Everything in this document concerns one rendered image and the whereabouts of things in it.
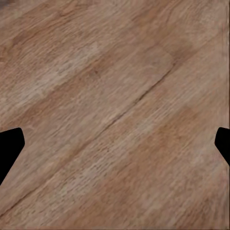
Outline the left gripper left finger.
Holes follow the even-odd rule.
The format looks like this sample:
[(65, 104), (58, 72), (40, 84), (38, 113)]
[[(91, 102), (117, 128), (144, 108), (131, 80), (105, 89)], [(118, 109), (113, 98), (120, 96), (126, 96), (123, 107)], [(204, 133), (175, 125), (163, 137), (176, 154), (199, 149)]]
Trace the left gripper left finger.
[(20, 127), (0, 133), (0, 184), (24, 146), (24, 135)]

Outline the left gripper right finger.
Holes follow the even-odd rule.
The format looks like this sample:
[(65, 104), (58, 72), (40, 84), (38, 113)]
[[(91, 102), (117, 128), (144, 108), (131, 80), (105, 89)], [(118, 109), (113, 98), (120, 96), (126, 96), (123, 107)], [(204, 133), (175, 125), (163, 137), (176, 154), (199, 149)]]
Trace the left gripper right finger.
[(215, 145), (230, 166), (230, 129), (223, 127), (218, 129)]

